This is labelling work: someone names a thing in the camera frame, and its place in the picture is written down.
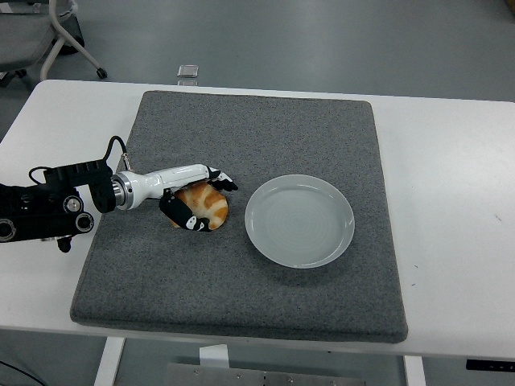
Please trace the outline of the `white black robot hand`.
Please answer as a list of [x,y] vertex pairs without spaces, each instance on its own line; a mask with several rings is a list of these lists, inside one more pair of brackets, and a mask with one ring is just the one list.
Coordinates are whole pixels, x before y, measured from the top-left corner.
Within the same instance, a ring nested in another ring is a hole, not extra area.
[[179,227],[206,232],[209,219],[195,215],[192,209],[175,193],[192,183],[206,182],[217,190],[236,191],[236,183],[223,171],[203,164],[179,166],[158,170],[145,175],[132,171],[118,173],[114,181],[122,187],[125,195],[120,208],[130,210],[138,207],[147,199],[157,199],[159,209]]

